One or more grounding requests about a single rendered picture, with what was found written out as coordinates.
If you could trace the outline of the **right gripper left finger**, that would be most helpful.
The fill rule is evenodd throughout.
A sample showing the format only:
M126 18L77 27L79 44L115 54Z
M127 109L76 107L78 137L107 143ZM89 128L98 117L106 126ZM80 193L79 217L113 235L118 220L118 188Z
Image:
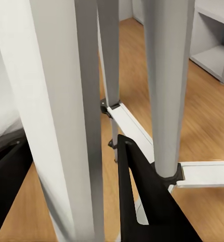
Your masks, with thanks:
M0 148L0 229L32 162L26 136Z

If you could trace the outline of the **camera tripod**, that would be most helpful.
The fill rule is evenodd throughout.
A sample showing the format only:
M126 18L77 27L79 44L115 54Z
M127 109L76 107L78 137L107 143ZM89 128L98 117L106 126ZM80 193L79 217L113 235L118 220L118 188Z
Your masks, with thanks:
M119 100L119 0L0 0L0 49L58 242L104 242L100 110L115 163L119 127L170 193L224 187L224 161L178 162L194 7L142 0L152 139ZM149 225L140 197L135 210Z

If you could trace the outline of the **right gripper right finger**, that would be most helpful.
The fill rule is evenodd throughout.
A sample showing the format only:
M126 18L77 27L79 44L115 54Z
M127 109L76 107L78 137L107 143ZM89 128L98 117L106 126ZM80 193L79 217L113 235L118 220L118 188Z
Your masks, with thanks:
M121 242L203 242L137 143L118 135ZM149 225L137 222L129 168Z

